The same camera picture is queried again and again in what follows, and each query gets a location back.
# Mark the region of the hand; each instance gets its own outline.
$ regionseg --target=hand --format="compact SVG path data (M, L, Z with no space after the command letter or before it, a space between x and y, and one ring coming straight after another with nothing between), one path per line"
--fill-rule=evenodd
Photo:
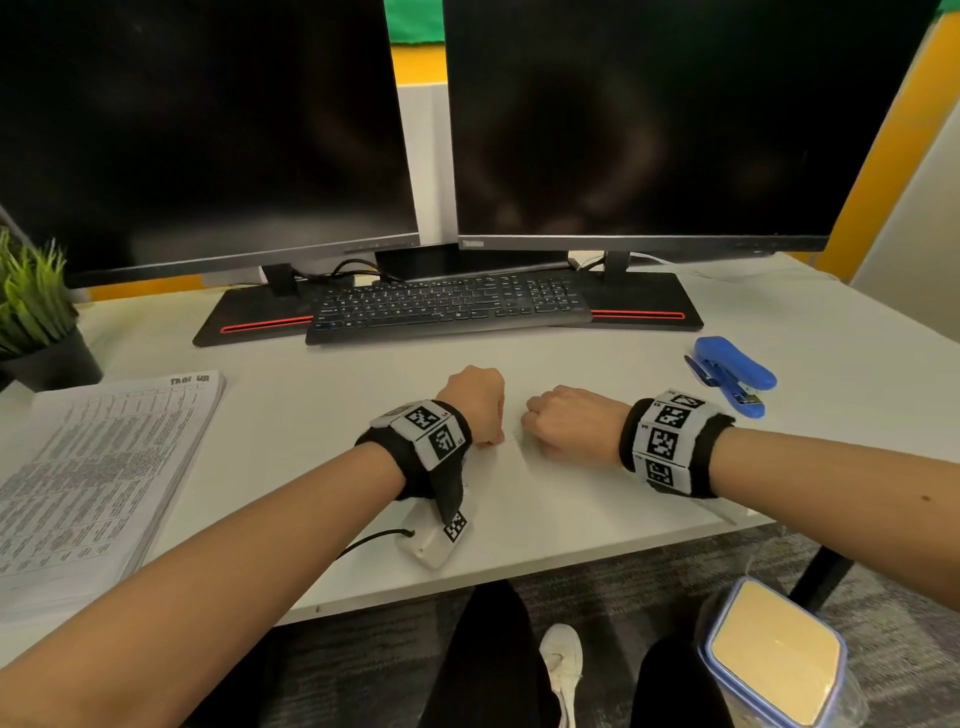
M446 381L436 399L467 418L474 445L503 442L503 376L496 369L467 367Z
M540 441L552 460L620 468L620 433L630 405L588 392L554 387L527 401L523 428Z

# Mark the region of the forearm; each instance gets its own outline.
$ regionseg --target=forearm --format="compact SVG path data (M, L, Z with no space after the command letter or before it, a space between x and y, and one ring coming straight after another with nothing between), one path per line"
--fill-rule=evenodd
M402 487L367 444L198 533L0 671L0 726L180 725Z
M960 609L960 466L732 427L710 485L918 592Z

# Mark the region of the white sneaker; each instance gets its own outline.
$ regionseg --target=white sneaker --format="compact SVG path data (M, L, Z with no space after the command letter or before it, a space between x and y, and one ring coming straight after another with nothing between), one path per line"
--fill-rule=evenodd
M577 630L569 624L554 624L543 635L540 655L550 673L550 688L560 700L560 728L576 728L573 693L584 671L584 649Z

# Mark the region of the green background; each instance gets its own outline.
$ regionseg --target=green background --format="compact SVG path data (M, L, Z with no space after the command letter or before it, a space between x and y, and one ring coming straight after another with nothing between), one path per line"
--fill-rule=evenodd
M444 0L384 0L392 43L443 43ZM960 11L960 0L944 0L941 12Z

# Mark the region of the red stripe on monitor base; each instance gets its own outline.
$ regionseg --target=red stripe on monitor base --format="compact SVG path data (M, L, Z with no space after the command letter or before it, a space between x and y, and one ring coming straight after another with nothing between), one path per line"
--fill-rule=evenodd
M591 313L595 319L666 319L682 321L686 314L682 311L619 311L610 308L594 308Z
M297 316L293 319L276 319L275 321L256 321L252 324L234 324L223 327L220 333L243 333L244 331L257 331L262 328L294 327L297 324L309 324L313 321L313 316Z

